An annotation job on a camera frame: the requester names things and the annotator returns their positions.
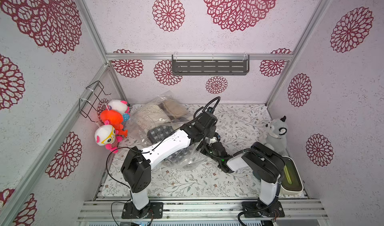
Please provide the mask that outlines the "beige brown fringed scarf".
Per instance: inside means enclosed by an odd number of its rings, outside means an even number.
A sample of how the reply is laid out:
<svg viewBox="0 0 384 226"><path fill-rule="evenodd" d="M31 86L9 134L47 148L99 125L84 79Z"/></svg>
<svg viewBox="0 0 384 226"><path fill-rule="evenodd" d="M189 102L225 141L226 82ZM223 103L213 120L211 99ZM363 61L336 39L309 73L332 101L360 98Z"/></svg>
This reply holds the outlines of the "beige brown fringed scarf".
<svg viewBox="0 0 384 226"><path fill-rule="evenodd" d="M176 120L179 118L189 118L191 114L187 109L173 99L166 99L159 104L159 107L165 112L165 114L171 119Z"/></svg>

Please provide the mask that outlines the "black white houndstooth scarf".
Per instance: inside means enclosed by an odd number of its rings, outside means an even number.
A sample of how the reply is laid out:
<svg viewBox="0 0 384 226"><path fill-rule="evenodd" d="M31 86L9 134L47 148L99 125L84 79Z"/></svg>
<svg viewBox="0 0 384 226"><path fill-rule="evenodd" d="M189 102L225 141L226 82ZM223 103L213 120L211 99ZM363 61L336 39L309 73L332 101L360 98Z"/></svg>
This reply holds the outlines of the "black white houndstooth scarf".
<svg viewBox="0 0 384 226"><path fill-rule="evenodd" d="M170 125L160 125L153 129L150 129L147 133L147 137L152 144L156 144L162 141L163 139L169 137L173 130L173 127ZM188 161L188 156L190 155L190 152L191 150L188 148L181 149L164 159L162 161L162 164L168 167L176 165L183 167L183 164L187 163Z"/></svg>

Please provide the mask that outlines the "clear plastic vacuum bag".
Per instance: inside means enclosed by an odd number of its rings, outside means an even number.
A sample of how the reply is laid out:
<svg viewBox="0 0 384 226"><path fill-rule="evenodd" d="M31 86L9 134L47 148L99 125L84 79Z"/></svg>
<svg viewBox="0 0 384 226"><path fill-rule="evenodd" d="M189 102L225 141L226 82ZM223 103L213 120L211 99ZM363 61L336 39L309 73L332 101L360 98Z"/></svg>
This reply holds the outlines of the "clear plastic vacuum bag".
<svg viewBox="0 0 384 226"><path fill-rule="evenodd" d="M149 147L170 136L183 124L193 120L198 104L182 104L168 91L146 104L135 104L126 123L125 145ZM197 144L181 149L162 161L167 167L192 171L204 161L198 155Z"/></svg>

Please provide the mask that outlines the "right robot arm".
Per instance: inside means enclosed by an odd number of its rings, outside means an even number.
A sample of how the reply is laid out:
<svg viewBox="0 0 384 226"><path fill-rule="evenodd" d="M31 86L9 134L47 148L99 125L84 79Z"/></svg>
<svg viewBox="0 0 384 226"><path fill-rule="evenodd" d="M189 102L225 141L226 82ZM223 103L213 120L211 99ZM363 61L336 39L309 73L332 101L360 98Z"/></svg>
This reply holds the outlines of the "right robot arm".
<svg viewBox="0 0 384 226"><path fill-rule="evenodd" d="M255 177L261 180L259 202L262 207L273 205L278 200L284 178L283 157L260 142L250 148L229 155L220 141L211 144L201 142L198 150L218 164L224 173L231 174L245 167L252 169Z"/></svg>

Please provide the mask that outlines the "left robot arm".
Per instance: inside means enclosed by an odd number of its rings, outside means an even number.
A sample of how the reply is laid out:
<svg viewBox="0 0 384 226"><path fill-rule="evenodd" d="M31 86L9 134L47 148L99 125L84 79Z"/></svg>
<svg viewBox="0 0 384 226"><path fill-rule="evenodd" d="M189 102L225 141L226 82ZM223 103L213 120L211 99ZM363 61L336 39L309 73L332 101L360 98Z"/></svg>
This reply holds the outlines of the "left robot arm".
<svg viewBox="0 0 384 226"><path fill-rule="evenodd" d="M147 187L152 179L152 169L175 152L205 139L213 138L217 118L210 112L183 124L162 141L147 147L129 150L121 167L124 180L128 183L134 208L138 211L150 204Z"/></svg>

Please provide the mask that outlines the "cream knitted scarf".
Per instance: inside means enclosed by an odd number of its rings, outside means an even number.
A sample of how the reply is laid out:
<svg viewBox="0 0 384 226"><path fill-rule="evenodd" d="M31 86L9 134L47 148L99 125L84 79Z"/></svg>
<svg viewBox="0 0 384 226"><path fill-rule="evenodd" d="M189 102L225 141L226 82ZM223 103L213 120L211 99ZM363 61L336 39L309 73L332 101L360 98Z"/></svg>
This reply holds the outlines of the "cream knitted scarf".
<svg viewBox="0 0 384 226"><path fill-rule="evenodd" d="M132 120L139 126L144 134L147 134L149 130L157 126L171 122L167 114L154 103L149 103L139 108L132 115Z"/></svg>

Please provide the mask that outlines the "grey raccoon plush toy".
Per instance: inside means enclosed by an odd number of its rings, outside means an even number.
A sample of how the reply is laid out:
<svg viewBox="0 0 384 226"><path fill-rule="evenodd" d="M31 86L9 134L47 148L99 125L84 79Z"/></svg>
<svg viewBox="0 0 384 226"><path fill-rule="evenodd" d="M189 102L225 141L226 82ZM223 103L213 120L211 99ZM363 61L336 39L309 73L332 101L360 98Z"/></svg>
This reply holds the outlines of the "grey raccoon plush toy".
<svg viewBox="0 0 384 226"><path fill-rule="evenodd" d="M266 124L267 131L259 137L259 142L280 155L288 156L287 152L287 117L274 119Z"/></svg>

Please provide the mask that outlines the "white box with green inside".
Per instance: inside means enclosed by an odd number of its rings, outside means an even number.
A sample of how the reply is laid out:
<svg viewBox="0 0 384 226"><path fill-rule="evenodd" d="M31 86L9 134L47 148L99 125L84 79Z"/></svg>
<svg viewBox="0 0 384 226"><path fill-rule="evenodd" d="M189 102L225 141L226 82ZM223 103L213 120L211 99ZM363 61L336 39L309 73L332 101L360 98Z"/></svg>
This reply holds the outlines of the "white box with green inside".
<svg viewBox="0 0 384 226"><path fill-rule="evenodd" d="M288 156L282 156L285 162L285 177L281 185L281 194L295 196L303 192L304 186L295 162Z"/></svg>

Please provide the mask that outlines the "white pink plush toy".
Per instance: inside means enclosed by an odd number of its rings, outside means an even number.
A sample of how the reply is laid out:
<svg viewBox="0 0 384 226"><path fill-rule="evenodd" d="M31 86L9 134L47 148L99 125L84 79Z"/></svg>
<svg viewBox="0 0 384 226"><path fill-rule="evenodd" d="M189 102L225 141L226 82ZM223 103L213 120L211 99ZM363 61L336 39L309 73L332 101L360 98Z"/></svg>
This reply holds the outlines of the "white pink plush toy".
<svg viewBox="0 0 384 226"><path fill-rule="evenodd" d="M127 121L130 118L130 107L126 101L123 100L111 100L108 104L108 109L118 112L123 121Z"/></svg>

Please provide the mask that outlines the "red orange plush toy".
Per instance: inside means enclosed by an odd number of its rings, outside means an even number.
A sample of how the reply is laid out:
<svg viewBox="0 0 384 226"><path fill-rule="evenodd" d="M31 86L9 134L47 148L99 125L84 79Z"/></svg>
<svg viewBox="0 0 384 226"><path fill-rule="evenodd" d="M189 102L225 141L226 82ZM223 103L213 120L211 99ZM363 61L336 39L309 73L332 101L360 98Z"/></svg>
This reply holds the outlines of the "red orange plush toy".
<svg viewBox="0 0 384 226"><path fill-rule="evenodd" d="M127 138L128 131L124 130L123 116L114 110L104 110L100 113L100 119L104 125L112 125L117 130L116 134Z"/></svg>

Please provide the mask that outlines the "white plush doll with glasses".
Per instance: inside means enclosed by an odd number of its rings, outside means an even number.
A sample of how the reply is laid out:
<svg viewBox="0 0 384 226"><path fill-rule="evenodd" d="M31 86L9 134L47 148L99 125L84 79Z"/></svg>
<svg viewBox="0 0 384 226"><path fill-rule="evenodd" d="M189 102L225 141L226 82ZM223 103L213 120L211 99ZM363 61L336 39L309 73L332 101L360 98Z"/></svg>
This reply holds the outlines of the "white plush doll with glasses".
<svg viewBox="0 0 384 226"><path fill-rule="evenodd" d="M118 136L116 130L112 125L103 125L95 131L95 141L99 146L104 146L110 152L116 154L119 152L119 143L123 140Z"/></svg>

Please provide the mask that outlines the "grey wall shelf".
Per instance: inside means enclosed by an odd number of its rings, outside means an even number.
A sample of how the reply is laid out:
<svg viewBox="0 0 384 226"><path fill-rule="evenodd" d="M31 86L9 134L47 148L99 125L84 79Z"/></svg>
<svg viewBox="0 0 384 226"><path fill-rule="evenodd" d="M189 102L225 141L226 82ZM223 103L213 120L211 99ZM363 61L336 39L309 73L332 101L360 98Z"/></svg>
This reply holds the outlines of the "grey wall shelf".
<svg viewBox="0 0 384 226"><path fill-rule="evenodd" d="M176 76L245 76L250 71L250 57L241 59L178 59L172 55L172 73Z"/></svg>

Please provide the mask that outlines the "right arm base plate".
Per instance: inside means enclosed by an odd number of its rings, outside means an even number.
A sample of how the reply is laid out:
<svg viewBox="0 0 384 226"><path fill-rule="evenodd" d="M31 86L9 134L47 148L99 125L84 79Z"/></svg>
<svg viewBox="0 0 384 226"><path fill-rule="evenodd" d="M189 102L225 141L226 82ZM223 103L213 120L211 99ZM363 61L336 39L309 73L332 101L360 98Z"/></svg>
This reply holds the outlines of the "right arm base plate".
<svg viewBox="0 0 384 226"><path fill-rule="evenodd" d="M285 212L279 201L272 203L268 208L262 202L250 201L242 202L244 216L246 218L283 218Z"/></svg>

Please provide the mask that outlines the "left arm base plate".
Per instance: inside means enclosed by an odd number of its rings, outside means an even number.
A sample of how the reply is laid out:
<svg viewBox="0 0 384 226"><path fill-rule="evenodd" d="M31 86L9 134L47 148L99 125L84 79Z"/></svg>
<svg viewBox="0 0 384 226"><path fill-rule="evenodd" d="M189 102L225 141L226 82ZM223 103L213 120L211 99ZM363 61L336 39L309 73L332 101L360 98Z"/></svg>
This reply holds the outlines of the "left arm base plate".
<svg viewBox="0 0 384 226"><path fill-rule="evenodd" d="M163 208L163 203L150 202L143 209L138 210L132 202L129 202L124 205L122 219L161 219Z"/></svg>

